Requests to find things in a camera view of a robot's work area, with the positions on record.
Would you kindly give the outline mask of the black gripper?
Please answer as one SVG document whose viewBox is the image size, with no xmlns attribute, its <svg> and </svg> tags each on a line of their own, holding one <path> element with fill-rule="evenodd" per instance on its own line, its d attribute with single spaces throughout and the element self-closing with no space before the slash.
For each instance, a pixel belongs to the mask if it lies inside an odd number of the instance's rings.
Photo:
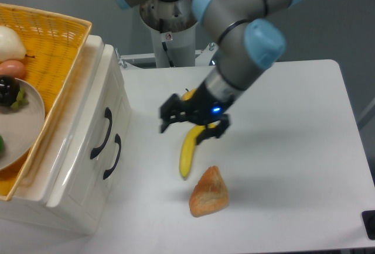
<svg viewBox="0 0 375 254">
<path fill-rule="evenodd" d="M 172 94 L 159 109 L 159 117 L 162 120 L 160 133 L 164 133 L 173 123 L 188 120 L 197 125 L 204 125 L 196 137 L 196 145 L 213 137 L 219 139 L 230 126 L 230 116 L 226 111 L 233 103 L 232 93 L 224 98 L 216 98 L 205 82 L 197 87 L 193 97 L 187 101 L 182 101 L 178 94 Z"/>
</svg>

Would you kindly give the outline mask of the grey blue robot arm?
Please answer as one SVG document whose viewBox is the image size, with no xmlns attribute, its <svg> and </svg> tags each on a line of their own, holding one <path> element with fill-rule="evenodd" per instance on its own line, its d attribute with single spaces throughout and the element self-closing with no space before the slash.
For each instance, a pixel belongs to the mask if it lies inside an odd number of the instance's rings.
<svg viewBox="0 0 375 254">
<path fill-rule="evenodd" d="M 203 127 L 197 142 L 219 138 L 229 127 L 227 110 L 284 53 L 285 38 L 267 16 L 303 0 L 115 0 L 138 7 L 151 33 L 158 67 L 195 63 L 195 28 L 219 47 L 214 69 L 184 101 L 173 94 L 160 107 L 161 130 L 177 122 Z"/>
</svg>

